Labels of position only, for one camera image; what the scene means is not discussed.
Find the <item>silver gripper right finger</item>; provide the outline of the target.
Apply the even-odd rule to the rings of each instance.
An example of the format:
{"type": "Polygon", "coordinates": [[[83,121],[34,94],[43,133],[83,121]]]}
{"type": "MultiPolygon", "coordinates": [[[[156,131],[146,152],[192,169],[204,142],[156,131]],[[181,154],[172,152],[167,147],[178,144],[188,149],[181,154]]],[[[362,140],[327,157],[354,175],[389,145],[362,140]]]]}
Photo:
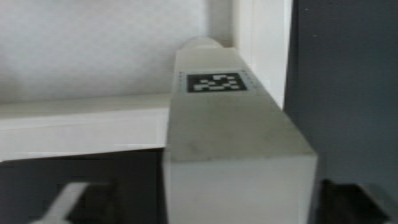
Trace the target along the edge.
{"type": "Polygon", "coordinates": [[[322,181],[316,224],[398,224],[357,184],[322,181]]]}

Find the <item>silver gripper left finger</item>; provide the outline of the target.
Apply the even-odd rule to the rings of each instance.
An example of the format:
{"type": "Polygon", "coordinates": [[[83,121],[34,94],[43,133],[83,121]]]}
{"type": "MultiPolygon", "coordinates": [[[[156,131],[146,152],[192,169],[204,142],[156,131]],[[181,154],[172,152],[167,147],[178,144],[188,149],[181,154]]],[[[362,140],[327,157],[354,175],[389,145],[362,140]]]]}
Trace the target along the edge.
{"type": "Polygon", "coordinates": [[[115,183],[69,182],[28,224],[119,224],[115,183]]]}

